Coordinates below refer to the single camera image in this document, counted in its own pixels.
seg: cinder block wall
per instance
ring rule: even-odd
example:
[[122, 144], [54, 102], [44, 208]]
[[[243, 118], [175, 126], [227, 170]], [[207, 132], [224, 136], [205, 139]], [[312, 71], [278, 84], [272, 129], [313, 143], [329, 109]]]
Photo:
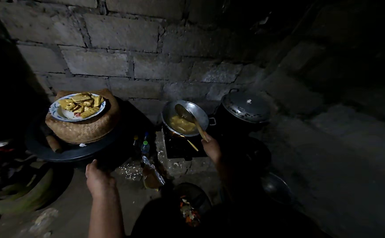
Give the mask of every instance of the cinder block wall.
[[41, 2], [0, 2], [0, 20], [50, 100], [59, 90], [108, 88], [155, 122], [168, 100], [210, 113], [230, 89], [247, 90], [263, 76], [235, 58], [234, 33], [203, 30], [211, 21], [204, 1]]

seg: metal bowl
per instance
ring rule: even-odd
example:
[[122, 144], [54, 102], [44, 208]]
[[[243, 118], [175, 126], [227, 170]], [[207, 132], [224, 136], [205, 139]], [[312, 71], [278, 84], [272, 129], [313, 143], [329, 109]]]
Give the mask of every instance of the metal bowl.
[[173, 131], [176, 134], [181, 135], [181, 136], [197, 136], [200, 134], [197, 129], [193, 130], [189, 134], [183, 134], [183, 133], [177, 132], [175, 129], [170, 127], [170, 118], [172, 116], [177, 115], [177, 113], [175, 111], [175, 105], [176, 104], [181, 104], [182, 106], [184, 106], [188, 111], [190, 111], [195, 116], [197, 121], [200, 123], [201, 128], [203, 130], [207, 129], [208, 116], [207, 116], [206, 112], [192, 102], [188, 102], [188, 101], [184, 101], [184, 100], [178, 100], [178, 101], [166, 103], [162, 109], [162, 112], [161, 112], [162, 121], [169, 128], [169, 130], [171, 130], [171, 131]]
[[289, 205], [292, 203], [293, 195], [289, 186], [280, 177], [269, 172], [261, 178], [264, 192], [278, 203]]

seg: food scraps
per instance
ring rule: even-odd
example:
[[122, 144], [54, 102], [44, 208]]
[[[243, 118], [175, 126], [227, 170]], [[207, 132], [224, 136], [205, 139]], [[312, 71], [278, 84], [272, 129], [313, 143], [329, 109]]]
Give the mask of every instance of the food scraps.
[[194, 209], [190, 202], [185, 199], [186, 196], [180, 197], [180, 212], [185, 219], [185, 223], [191, 227], [197, 227], [200, 225], [200, 214]]
[[79, 93], [71, 98], [59, 100], [62, 109], [71, 111], [75, 116], [87, 118], [100, 110], [104, 98], [95, 96], [88, 92]]

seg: metal pan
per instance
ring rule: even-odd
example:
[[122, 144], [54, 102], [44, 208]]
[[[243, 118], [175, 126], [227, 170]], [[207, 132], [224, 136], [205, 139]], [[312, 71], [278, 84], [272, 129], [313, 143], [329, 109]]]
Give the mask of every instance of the metal pan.
[[170, 127], [170, 118], [172, 116], [177, 115], [177, 113], [175, 111], [175, 105], [176, 104], [181, 104], [182, 106], [184, 106], [188, 111], [190, 111], [195, 116], [197, 121], [200, 123], [201, 128], [203, 130], [207, 129], [207, 127], [209, 126], [209, 124], [208, 124], [209, 118], [208, 118], [206, 112], [192, 102], [188, 102], [188, 101], [184, 101], [184, 100], [178, 100], [178, 101], [166, 103], [163, 106], [163, 109], [161, 112], [162, 121], [163, 121], [164, 125], [166, 125], [169, 128], [169, 130], [171, 130], [174, 133], [181, 135], [181, 136], [197, 136], [200, 134], [197, 129], [194, 129], [189, 134], [183, 134], [183, 133], [177, 132], [174, 128]]

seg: wok handle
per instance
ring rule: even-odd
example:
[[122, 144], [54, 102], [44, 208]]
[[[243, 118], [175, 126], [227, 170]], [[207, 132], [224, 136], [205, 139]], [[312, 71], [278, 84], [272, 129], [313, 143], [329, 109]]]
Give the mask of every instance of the wok handle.
[[200, 135], [203, 138], [203, 140], [208, 142], [208, 139], [207, 139], [206, 135], [204, 134], [203, 129], [201, 128], [200, 123], [197, 121], [196, 118], [194, 118], [194, 124], [197, 127], [198, 132], [200, 133]]
[[213, 124], [209, 124], [209, 126], [214, 126], [214, 125], [216, 125], [216, 118], [214, 118], [214, 117], [209, 117], [208, 119], [209, 119], [209, 120], [210, 120], [210, 119], [213, 119], [213, 121], [214, 121], [214, 123], [213, 123]]

